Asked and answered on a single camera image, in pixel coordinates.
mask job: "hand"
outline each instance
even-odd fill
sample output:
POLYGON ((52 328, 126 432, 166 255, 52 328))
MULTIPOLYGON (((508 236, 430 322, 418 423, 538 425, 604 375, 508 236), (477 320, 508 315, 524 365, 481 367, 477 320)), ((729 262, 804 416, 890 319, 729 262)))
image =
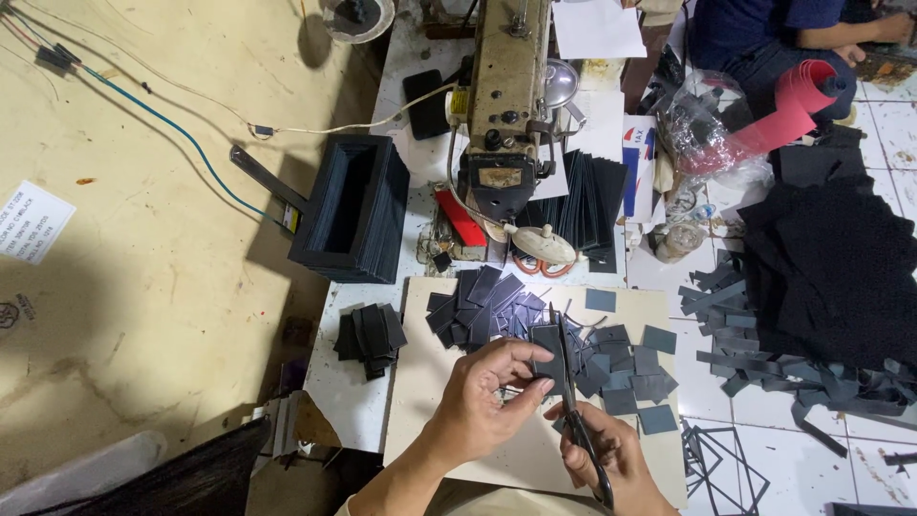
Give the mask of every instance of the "hand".
POLYGON ((866 53, 857 45, 844 45, 843 47, 837 47, 834 51, 846 61, 850 68, 855 67, 858 62, 862 62, 866 58, 866 53))
POLYGON ((490 454, 513 437, 541 405, 554 380, 533 381, 528 361, 550 362, 545 348, 503 338, 456 361, 443 400, 421 433, 431 453, 449 470, 490 454), (499 387, 524 389, 505 405, 493 392, 499 387))
POLYGON ((907 46, 911 43, 911 34, 914 31, 914 20, 908 13, 898 13, 884 17, 878 22, 879 43, 899 43, 907 46))
MULTIPOLYGON (((612 484, 614 513, 618 516, 678 514, 649 475, 636 430, 585 401, 577 402, 577 411, 592 431, 592 447, 612 484)), ((565 415, 563 404, 558 403, 545 413, 545 419, 556 421, 565 415)), ((560 454, 573 487, 589 486, 601 496, 595 466, 586 450, 570 442, 569 428, 564 429, 560 438, 560 454)))

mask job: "dark blue shirt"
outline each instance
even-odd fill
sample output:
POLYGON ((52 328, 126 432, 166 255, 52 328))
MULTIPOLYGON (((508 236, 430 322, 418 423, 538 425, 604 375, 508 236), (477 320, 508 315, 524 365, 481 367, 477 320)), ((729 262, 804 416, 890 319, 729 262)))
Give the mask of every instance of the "dark blue shirt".
POLYGON ((735 56, 775 39, 794 46, 798 29, 833 27, 843 8, 844 0, 697 0, 692 63, 722 70, 735 56))

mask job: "black scissors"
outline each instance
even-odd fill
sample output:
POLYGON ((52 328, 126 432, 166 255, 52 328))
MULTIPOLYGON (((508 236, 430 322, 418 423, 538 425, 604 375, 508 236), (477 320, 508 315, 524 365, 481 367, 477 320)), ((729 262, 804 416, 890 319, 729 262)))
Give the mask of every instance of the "black scissors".
POLYGON ((564 412, 567 413, 567 416, 564 417, 564 422, 570 428, 571 441, 586 450, 592 460, 592 465, 595 466, 595 472, 599 476, 599 490, 602 492, 601 498, 598 496, 595 498, 606 509, 614 510, 612 484, 608 481, 608 474, 605 473, 605 469, 599 463, 599 458, 595 455, 595 449, 592 448, 592 440, 590 439, 589 430, 586 428, 586 423, 583 422, 582 415, 576 411, 576 397, 573 395, 573 389, 575 388, 573 384, 573 368, 570 360, 570 349, 567 346, 567 325, 564 323, 563 316, 554 311, 553 304, 548 305, 548 308, 551 322, 558 325, 558 331, 560 332, 560 356, 563 358, 564 363, 563 404, 564 412))

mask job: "white paper label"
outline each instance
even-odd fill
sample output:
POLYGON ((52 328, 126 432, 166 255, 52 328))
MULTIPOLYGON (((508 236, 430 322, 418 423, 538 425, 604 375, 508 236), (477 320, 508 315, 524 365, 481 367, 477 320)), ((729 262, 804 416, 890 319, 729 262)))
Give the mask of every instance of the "white paper label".
POLYGON ((28 181, 0 208, 0 254, 38 265, 76 208, 28 181))

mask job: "black phone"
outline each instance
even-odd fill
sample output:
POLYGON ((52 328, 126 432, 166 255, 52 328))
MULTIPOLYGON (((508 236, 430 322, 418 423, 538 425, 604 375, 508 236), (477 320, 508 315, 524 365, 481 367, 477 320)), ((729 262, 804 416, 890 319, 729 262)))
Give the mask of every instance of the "black phone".
MULTIPOLYGON (((402 87, 408 102, 432 92, 443 85, 443 76, 439 70, 404 77, 402 87)), ((426 140, 449 132, 446 120, 446 92, 439 92, 407 108, 411 119, 411 132, 415 140, 426 140)))

